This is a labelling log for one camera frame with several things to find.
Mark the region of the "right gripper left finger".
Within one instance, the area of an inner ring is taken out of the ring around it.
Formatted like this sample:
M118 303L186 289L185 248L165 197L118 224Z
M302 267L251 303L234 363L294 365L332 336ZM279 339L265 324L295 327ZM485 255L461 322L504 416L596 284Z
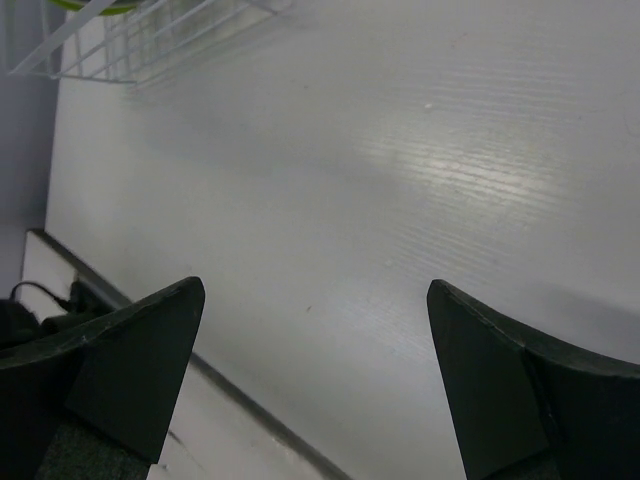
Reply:
M161 456L204 309L187 277L109 313L1 303L1 475L144 479Z

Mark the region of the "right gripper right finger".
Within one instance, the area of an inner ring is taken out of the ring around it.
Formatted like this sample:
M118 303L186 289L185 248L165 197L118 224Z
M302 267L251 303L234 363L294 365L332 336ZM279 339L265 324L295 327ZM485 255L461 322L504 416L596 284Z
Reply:
M536 330L441 279L426 304L467 478L638 478L638 365Z

